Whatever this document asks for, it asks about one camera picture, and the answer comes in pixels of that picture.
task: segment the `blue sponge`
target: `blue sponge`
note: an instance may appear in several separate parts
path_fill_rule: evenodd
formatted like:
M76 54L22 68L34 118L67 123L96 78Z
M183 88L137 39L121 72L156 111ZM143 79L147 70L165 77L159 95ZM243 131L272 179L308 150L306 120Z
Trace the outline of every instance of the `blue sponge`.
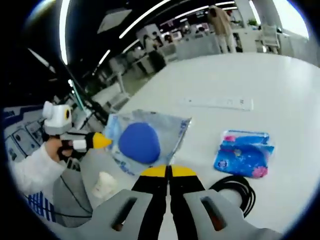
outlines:
M157 133L144 122L130 124L120 136L118 147L123 155L142 164L154 163L160 155Z

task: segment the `brown jacket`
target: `brown jacket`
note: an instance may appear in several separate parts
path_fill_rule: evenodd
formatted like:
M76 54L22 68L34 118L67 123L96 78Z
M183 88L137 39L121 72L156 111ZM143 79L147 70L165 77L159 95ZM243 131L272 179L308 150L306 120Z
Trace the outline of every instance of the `brown jacket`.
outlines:
M230 35L232 34L230 26L230 18L228 14L219 7L211 6L210 9L215 9L216 17L213 17L208 12L208 21L213 25L216 35Z

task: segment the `white sleeve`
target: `white sleeve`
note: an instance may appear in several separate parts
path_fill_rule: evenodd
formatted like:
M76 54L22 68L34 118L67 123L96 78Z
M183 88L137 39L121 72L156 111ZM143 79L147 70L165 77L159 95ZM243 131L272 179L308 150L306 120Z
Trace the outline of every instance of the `white sleeve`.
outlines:
M66 169L66 165L59 164L49 157L45 144L21 162L10 164L18 189L26 195L42 191Z

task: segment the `person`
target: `person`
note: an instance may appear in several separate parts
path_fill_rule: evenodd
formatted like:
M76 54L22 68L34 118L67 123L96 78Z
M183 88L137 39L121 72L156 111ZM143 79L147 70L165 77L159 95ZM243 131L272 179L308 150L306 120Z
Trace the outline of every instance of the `person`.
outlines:
M165 35L164 40L167 41L168 44L172 44L174 42L170 34Z
M205 37L206 36L206 32L205 32L205 28L203 26L199 27L199 33Z
M134 57L136 62L136 65L141 69L144 75L148 75L148 72L145 68L145 66L142 64L141 61L138 61L140 58L142 58L145 55L145 53L141 50L140 47L136 47L134 51L132 52L132 56Z
M155 72L157 73L162 70L166 66L165 59L157 52L157 45L147 34L143 36L143 46L149 55L150 62Z
M228 53L228 45L230 52L236 53L234 36L228 14L217 6L211 6L208 11L208 20L209 23L213 25L222 52L224 54Z
M157 42L157 45L158 45L160 48L163 47L164 44L163 44L163 42L162 42L162 40L161 40L161 37L158 36L157 32L154 31L154 32L152 33L152 35L154 36L154 41Z
M21 192L38 193L61 176L67 166L60 163L60 147L60 139L50 138L21 162L9 161L12 177ZM72 150L63 150L62 154L69 157Z

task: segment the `clear plastic packaging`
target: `clear plastic packaging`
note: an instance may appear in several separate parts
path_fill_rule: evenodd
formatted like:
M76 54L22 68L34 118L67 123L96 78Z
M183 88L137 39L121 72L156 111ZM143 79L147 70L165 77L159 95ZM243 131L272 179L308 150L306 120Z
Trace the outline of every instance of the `clear plastic packaging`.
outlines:
M132 160L122 154L118 147L118 141L124 130L133 123L147 123L156 132L160 144L160 156L152 164L143 164ZM104 135L112 139L108 146L112 157L122 171L129 175L140 175L145 169L168 165L173 155L182 142L185 132L191 122L191 118L166 115L158 112L135 110L130 113L110 114L108 123L103 131Z
M275 147L266 132L227 130L215 158L214 168L245 177L261 178Z

